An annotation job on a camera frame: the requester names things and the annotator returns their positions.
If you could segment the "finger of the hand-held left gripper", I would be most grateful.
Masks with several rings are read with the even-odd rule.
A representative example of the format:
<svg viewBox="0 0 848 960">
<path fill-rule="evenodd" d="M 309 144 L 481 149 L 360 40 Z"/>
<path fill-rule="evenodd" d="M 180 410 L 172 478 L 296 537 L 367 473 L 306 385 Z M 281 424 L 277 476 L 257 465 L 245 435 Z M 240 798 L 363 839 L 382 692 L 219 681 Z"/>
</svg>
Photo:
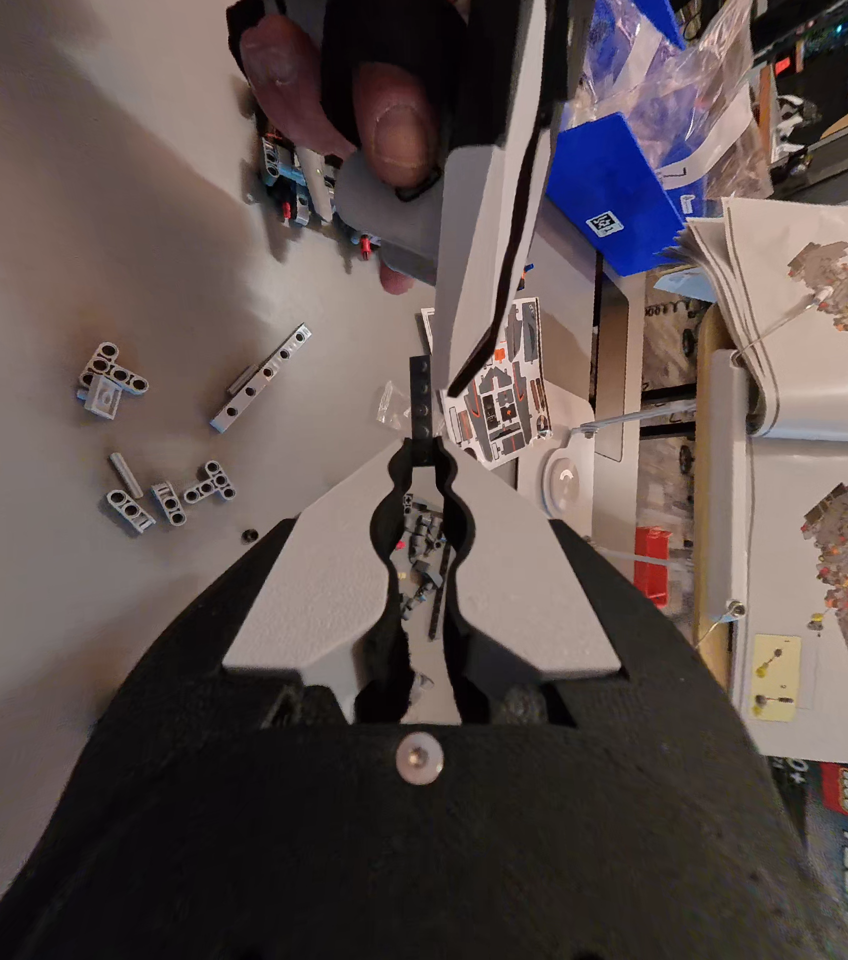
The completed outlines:
<svg viewBox="0 0 848 960">
<path fill-rule="evenodd" d="M 489 359 L 535 235 L 564 102 L 502 145 L 451 150 L 442 177 L 432 380 L 460 395 Z"/>
</svg>

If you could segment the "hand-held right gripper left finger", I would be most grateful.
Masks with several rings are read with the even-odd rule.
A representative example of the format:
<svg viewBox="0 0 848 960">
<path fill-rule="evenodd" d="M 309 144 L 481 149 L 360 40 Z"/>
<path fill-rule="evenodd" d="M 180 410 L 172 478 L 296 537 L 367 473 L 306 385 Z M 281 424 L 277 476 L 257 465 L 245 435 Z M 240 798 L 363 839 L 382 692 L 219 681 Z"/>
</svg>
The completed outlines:
<svg viewBox="0 0 848 960">
<path fill-rule="evenodd" d="M 389 574 L 371 539 L 394 491 L 394 441 L 303 510 L 222 665 L 305 685 L 367 685 L 366 636 L 385 612 Z"/>
</svg>

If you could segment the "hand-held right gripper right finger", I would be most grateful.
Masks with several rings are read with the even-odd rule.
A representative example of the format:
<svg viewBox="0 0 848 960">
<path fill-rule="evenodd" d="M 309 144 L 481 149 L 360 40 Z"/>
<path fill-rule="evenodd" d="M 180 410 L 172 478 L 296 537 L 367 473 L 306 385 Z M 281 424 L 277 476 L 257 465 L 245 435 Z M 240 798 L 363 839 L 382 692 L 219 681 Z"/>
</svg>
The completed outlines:
<svg viewBox="0 0 848 960">
<path fill-rule="evenodd" d="M 621 669 L 606 631 L 545 514 L 474 459 L 437 440 L 454 562 L 451 633 L 470 682 L 553 682 Z"/>
</svg>

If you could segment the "black lego plate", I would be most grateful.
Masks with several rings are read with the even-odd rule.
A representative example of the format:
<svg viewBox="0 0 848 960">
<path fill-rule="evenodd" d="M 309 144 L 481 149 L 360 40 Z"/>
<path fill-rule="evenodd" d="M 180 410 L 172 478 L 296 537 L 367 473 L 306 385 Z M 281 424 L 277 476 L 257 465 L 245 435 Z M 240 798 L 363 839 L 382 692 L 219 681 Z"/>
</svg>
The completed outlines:
<svg viewBox="0 0 848 960">
<path fill-rule="evenodd" d="M 431 359 L 427 355 L 408 360 L 410 398 L 410 457 L 414 469 L 432 467 L 441 439 L 435 420 Z"/>
</svg>

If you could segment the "black orange lego car chassis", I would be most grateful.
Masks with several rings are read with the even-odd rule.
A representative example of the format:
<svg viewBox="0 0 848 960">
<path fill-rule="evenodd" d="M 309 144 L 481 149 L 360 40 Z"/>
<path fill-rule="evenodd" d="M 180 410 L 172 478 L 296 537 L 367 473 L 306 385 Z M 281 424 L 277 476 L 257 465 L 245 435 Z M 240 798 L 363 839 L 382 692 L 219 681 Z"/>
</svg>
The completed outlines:
<svg viewBox="0 0 848 960">
<path fill-rule="evenodd" d="M 279 130 L 267 126 L 258 135 L 245 198 L 269 205 L 285 228 L 333 235 L 360 260 L 368 261 L 380 251 L 381 240 L 348 225 L 338 214 L 335 192 L 340 168 L 340 162 L 313 150 L 297 150 Z"/>
</svg>

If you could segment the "lego instruction booklet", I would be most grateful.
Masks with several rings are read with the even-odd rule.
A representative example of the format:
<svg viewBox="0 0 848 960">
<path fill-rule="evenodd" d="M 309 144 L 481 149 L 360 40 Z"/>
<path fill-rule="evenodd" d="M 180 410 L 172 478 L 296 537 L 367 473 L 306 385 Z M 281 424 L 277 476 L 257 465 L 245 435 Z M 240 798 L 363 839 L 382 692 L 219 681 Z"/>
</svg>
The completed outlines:
<svg viewBox="0 0 848 960">
<path fill-rule="evenodd" d="M 732 702 L 763 753 L 848 762 L 848 205 L 727 198 L 678 252 L 733 344 L 696 416 Z"/>
</svg>

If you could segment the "grey lego tee beam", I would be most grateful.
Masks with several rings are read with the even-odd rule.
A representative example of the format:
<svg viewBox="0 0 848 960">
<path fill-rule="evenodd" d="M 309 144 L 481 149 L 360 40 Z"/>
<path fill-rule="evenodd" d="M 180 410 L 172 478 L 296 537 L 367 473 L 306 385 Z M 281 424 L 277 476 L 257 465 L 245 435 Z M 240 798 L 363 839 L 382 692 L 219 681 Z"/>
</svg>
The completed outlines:
<svg viewBox="0 0 848 960">
<path fill-rule="evenodd" d="M 203 464 L 201 478 L 183 490 L 180 500 L 185 506 L 193 506 L 213 496 L 223 501 L 232 501 L 237 497 L 236 486 L 217 460 Z"/>
</svg>

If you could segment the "lego sticker sheet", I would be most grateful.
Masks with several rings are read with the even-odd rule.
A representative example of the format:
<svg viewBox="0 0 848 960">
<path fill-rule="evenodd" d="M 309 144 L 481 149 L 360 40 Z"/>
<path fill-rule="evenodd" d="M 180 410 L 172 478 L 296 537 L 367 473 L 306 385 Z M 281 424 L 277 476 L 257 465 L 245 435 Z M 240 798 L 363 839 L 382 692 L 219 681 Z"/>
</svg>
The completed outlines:
<svg viewBox="0 0 848 960">
<path fill-rule="evenodd" d="M 487 469 L 552 435 L 542 374 L 539 299 L 517 298 L 491 357 L 457 397 L 441 393 L 450 437 Z"/>
</svg>

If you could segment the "short grey lego beam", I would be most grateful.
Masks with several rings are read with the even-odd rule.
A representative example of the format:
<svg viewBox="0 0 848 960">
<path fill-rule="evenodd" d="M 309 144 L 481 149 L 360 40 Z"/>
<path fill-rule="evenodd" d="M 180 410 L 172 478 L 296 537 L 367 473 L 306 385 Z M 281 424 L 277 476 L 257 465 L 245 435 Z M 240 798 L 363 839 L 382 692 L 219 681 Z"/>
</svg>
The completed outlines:
<svg viewBox="0 0 848 960">
<path fill-rule="evenodd" d="M 105 500 L 137 535 L 145 533 L 156 524 L 154 517 L 123 489 L 108 491 Z"/>
<path fill-rule="evenodd" d="M 153 484 L 150 492 L 157 502 L 166 521 L 174 527 L 180 527 L 187 522 L 187 516 L 183 509 L 178 493 L 173 485 L 166 481 Z"/>
</svg>

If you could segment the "grey lego axle connector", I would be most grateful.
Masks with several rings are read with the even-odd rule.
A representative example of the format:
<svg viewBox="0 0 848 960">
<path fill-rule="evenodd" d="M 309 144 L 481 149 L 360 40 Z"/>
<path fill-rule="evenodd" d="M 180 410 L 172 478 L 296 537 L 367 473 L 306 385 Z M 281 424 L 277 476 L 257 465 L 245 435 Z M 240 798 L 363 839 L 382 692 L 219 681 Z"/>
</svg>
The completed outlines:
<svg viewBox="0 0 848 960">
<path fill-rule="evenodd" d="M 108 462 L 115 474 L 117 474 L 120 483 L 130 498 L 133 500 L 141 500 L 144 497 L 143 488 L 131 471 L 123 454 L 118 451 L 110 453 L 108 455 Z"/>
</svg>

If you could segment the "grey lego angled beam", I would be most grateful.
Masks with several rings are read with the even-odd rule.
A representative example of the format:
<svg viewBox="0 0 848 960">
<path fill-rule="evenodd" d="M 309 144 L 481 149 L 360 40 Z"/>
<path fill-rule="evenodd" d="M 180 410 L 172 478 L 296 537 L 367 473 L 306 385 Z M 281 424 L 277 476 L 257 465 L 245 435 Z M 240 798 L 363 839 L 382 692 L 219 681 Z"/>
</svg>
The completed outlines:
<svg viewBox="0 0 848 960">
<path fill-rule="evenodd" d="M 77 379 L 78 390 L 86 392 L 95 377 L 113 381 L 120 390 L 140 397 L 150 389 L 150 382 L 119 362 L 119 348 L 113 342 L 102 342 L 95 349 Z"/>
</svg>

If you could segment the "person's left hand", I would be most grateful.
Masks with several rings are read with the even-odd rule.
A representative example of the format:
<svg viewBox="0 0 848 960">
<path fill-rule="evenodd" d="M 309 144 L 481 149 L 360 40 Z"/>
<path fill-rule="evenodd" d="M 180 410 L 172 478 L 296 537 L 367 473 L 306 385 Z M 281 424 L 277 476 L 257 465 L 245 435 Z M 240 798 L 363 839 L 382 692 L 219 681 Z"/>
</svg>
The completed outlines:
<svg viewBox="0 0 848 960">
<path fill-rule="evenodd" d="M 318 46 L 291 19 L 269 14 L 239 43 L 250 87 L 267 119 L 297 147 L 346 160 L 356 147 L 326 115 Z M 387 63 L 363 63 L 350 82 L 359 150 L 388 186 L 421 185 L 440 146 L 439 115 L 423 84 Z"/>
</svg>

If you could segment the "blue plastic box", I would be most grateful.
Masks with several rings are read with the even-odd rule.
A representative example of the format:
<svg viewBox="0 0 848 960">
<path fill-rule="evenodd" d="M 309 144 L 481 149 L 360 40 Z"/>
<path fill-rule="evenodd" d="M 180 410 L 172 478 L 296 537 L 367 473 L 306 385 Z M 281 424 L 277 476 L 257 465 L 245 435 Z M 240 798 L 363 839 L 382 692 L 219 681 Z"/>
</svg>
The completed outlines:
<svg viewBox="0 0 848 960">
<path fill-rule="evenodd" d="M 619 112 L 559 133 L 546 193 L 621 277 L 664 265 L 685 224 Z"/>
</svg>

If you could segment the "small clear plastic bag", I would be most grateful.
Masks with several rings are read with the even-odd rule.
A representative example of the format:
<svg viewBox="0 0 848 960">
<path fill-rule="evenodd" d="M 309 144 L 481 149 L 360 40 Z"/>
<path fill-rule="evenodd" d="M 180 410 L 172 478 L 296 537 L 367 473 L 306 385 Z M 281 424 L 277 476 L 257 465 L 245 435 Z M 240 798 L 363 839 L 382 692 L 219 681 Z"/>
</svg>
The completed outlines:
<svg viewBox="0 0 848 960">
<path fill-rule="evenodd" d="M 412 415 L 413 403 L 410 397 L 393 380 L 386 381 L 378 400 L 376 421 L 404 437 L 409 437 L 413 432 Z"/>
</svg>

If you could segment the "heap of clear plastic bags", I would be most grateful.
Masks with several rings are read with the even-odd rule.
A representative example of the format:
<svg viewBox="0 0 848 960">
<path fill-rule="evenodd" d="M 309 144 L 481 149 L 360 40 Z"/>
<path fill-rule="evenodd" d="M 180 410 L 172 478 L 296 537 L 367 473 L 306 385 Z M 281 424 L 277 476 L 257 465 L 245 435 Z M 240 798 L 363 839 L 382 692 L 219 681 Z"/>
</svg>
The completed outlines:
<svg viewBox="0 0 848 960">
<path fill-rule="evenodd" d="M 767 199 L 770 164 L 754 119 L 751 2 L 726 2 L 684 49 L 639 2 L 597 2 L 562 131 L 619 119 L 683 215 L 717 216 L 724 198 Z"/>
</svg>

